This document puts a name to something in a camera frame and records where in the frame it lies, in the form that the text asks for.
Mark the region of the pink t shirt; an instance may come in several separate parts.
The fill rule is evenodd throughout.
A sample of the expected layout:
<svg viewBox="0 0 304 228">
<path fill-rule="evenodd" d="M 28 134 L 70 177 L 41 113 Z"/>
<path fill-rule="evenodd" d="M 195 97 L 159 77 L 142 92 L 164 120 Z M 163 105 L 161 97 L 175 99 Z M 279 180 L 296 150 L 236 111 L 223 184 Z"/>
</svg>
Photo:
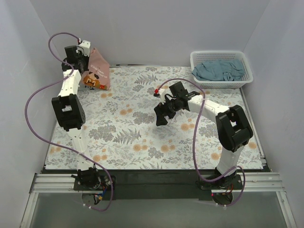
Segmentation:
<svg viewBox="0 0 304 228">
<path fill-rule="evenodd" d="M 110 65 L 96 48 L 90 53 L 88 70 L 82 74 L 82 83 L 94 89 L 110 88 Z"/>
</svg>

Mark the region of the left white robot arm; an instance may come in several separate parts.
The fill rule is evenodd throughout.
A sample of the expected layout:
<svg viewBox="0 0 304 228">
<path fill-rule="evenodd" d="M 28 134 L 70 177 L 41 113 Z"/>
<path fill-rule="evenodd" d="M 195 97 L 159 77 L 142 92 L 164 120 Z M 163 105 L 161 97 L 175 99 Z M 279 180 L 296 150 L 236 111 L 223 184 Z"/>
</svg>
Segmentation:
<svg viewBox="0 0 304 228">
<path fill-rule="evenodd" d="M 88 70 L 90 42 L 83 41 L 77 46 L 65 47 L 66 58 L 61 64 L 63 81 L 60 93 L 52 98 L 52 106 L 60 127 L 68 134 L 72 148 L 80 154 L 77 159 L 77 184 L 91 190 L 100 187 L 101 178 L 95 164 L 89 161 L 83 125 L 86 115 L 77 96 L 82 73 Z"/>
</svg>

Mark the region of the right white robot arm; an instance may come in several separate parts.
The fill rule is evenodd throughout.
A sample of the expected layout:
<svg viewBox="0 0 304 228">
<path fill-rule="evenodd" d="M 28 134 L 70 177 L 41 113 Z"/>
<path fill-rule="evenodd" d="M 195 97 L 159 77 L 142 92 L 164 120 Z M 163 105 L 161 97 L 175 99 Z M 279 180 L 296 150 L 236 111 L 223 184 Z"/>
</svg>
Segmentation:
<svg viewBox="0 0 304 228">
<path fill-rule="evenodd" d="M 154 96 L 161 100 L 154 108 L 156 125 L 166 125 L 167 120 L 172 119 L 179 110 L 197 113 L 199 117 L 204 116 L 213 121 L 222 145 L 221 158 L 214 175 L 206 178 L 199 175 L 199 179 L 202 184 L 227 188 L 235 179 L 241 152 L 253 137 L 243 108 L 239 105 L 229 107 L 215 103 L 206 99 L 204 92 L 188 92 L 182 82 L 171 85 L 169 90 L 169 94 L 162 88 L 154 91 Z"/>
</svg>

